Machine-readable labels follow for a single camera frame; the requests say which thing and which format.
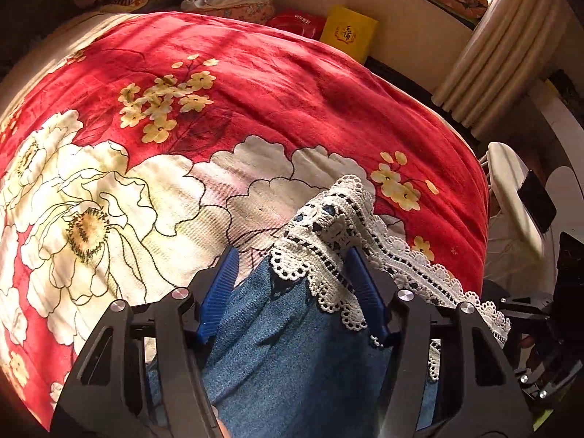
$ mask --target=blue fabric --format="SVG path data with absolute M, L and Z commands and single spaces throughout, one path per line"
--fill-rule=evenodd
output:
M 390 355 L 265 258 L 234 290 L 203 380 L 233 438 L 370 437 Z M 159 403 L 153 373 L 151 387 Z M 436 392 L 427 382 L 418 428 L 431 424 Z

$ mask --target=red bedspread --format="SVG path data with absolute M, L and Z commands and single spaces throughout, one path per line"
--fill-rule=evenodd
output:
M 227 242 L 249 272 L 343 174 L 375 190 L 376 213 L 408 244 L 481 289 L 477 160 L 430 111 L 319 42 L 143 15 L 63 61 L 1 130 L 0 363 L 45 426 L 113 298 L 157 300 Z

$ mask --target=lace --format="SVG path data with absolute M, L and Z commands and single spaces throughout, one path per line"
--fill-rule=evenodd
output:
M 450 308 L 462 301 L 472 303 L 503 346 L 510 322 L 495 304 L 481 304 L 478 295 L 464 292 L 442 265 L 431 265 L 422 252 L 390 236 L 385 223 L 373 214 L 373 202 L 357 176 L 343 176 L 300 208 L 288 223 L 270 250 L 274 272 L 282 280 L 305 278 L 320 309 L 339 311 L 347 329 L 359 331 L 367 323 L 350 282 L 342 274 L 342 259 L 351 247 L 360 246 L 373 268 L 388 271 L 399 288 L 411 289 L 426 302 Z M 440 342 L 432 340 L 428 367 L 433 381 L 439 374 L 439 349 Z

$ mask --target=floral bedspread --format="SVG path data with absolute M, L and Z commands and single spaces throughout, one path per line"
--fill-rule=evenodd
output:
M 49 427 L 115 298 L 156 301 L 231 242 L 244 278 L 340 176 L 480 292 L 488 190 L 468 147 L 344 54 L 220 18 L 125 21 L 0 121 L 0 364 Z

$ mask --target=bed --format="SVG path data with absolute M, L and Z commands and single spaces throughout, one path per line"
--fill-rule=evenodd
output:
M 342 176 L 455 303 L 480 305 L 489 193 L 472 150 L 336 49 L 195 14 L 88 14 L 0 87 L 0 364 L 46 428 L 114 299 L 156 301 L 228 243 L 242 281 Z

